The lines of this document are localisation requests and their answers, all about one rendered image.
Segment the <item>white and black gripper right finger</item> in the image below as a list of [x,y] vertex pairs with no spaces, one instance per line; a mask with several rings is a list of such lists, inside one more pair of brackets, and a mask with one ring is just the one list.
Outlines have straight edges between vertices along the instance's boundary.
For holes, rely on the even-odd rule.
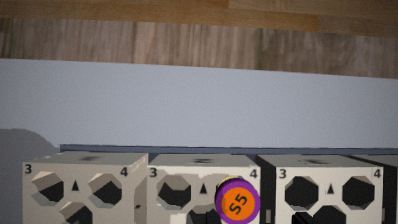
[[291,224],[320,224],[307,212],[295,212],[292,215]]

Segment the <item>white bucket adapter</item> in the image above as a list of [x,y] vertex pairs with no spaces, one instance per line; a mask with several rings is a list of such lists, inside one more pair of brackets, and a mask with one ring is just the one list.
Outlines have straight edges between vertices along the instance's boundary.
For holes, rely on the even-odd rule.
[[[381,224],[383,167],[339,155],[256,154],[260,223]],[[285,201],[284,201],[285,199]]]
[[147,165],[148,153],[135,152],[23,162],[23,224],[147,224]]
[[206,224],[206,212],[218,214],[216,185],[226,176],[242,176],[260,197],[260,167],[244,154],[160,153],[147,165],[145,222]]
[[382,224],[398,224],[398,155],[349,155],[383,167]]

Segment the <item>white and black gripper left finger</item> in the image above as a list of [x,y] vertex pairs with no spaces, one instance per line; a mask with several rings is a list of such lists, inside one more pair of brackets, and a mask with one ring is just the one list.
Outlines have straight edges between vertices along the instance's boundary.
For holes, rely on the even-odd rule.
[[222,224],[220,214],[206,212],[206,224]]

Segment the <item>grey bench mat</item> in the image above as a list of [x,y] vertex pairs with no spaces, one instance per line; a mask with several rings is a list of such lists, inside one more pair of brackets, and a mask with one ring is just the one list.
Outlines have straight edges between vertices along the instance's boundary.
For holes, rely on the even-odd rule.
[[398,79],[0,58],[0,224],[64,144],[398,148]]

